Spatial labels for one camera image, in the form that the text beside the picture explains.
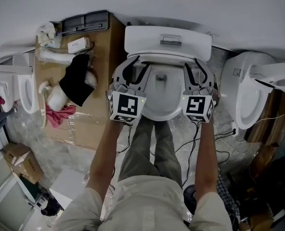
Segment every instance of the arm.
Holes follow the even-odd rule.
[[[202,123],[200,144],[197,156],[195,189],[196,200],[203,195],[216,191],[218,161],[215,151],[213,115],[209,123]]]
[[[90,167],[90,179],[86,187],[94,189],[104,201],[108,186],[112,179],[117,139],[123,128],[121,122],[109,121],[102,135],[100,144]]]

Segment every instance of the pink cloth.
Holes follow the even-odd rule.
[[[46,105],[46,118],[50,121],[53,128],[60,126],[64,119],[68,119],[70,115],[75,113],[76,107],[73,105],[65,106],[59,112],[53,111],[47,103]]]

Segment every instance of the tiled floor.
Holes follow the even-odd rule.
[[[223,64],[227,58],[227,52],[213,49],[212,56],[208,62],[208,66],[215,74],[218,84],[223,69]],[[223,103],[220,102],[214,111],[215,126],[219,133],[231,131],[231,118],[226,111]],[[18,112],[8,118],[6,125],[10,139],[13,142],[21,142],[29,146],[45,173],[44,179],[41,184],[49,188],[53,181],[58,177],[63,168],[73,169],[78,172],[87,173],[95,152],[92,150],[80,148],[68,143],[54,141],[44,135],[40,129],[42,123],[41,112],[38,111],[32,115],[27,114],[20,102],[18,102]],[[179,148],[182,144],[193,139],[195,133],[195,126],[190,123],[185,116],[180,114],[175,119],[169,121],[169,125],[174,137],[175,148]],[[131,138],[134,134],[135,126],[132,129]],[[227,162],[220,165],[223,172],[238,171],[246,167],[258,149],[258,145],[248,144],[246,142],[237,143],[232,137],[224,139],[226,143],[231,145],[235,150],[246,152],[251,147],[250,151],[246,154],[241,154],[233,151],[229,146],[224,144],[221,140],[216,141],[216,148],[218,151],[228,151],[231,155]],[[118,148],[120,151],[128,144],[128,127],[124,127],[119,139]],[[155,148],[155,135],[153,132],[151,141],[151,151]],[[197,159],[197,150],[199,141],[196,143],[196,148],[192,154],[190,163],[189,180],[185,186],[194,182],[195,165]],[[185,145],[177,152],[177,158],[182,167],[182,177],[185,179],[186,171],[188,168],[188,157],[192,143]],[[124,153],[120,154],[116,161],[116,174],[112,180],[112,184],[116,184],[118,172],[124,157]],[[218,153],[218,161],[221,162],[227,158],[227,154]]]

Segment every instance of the small white box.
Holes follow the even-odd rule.
[[[67,44],[69,53],[77,53],[90,49],[90,40],[87,37],[79,38]]]
[[[139,118],[145,103],[145,97],[113,91],[109,100],[110,119],[132,123]]]
[[[209,122],[214,102],[211,95],[184,95],[182,107],[191,122]]]

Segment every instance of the toilet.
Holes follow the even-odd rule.
[[[15,55],[13,57],[13,65],[33,67],[33,73],[31,75],[17,75],[18,91],[22,106],[28,114],[32,114],[39,110],[34,53]]]
[[[19,100],[18,81],[15,75],[0,72],[0,97],[5,101],[1,104],[4,112],[10,111],[14,102]]]
[[[255,124],[273,89],[285,92],[285,63],[252,51],[226,61],[220,81],[221,100],[240,129]]]
[[[206,62],[211,57],[209,35],[172,27],[128,26],[124,49],[127,58],[140,56],[134,67],[136,76],[149,63],[151,71],[144,90],[146,103],[142,115],[154,121],[166,121],[182,111],[185,91],[183,67],[199,71],[195,58]]]

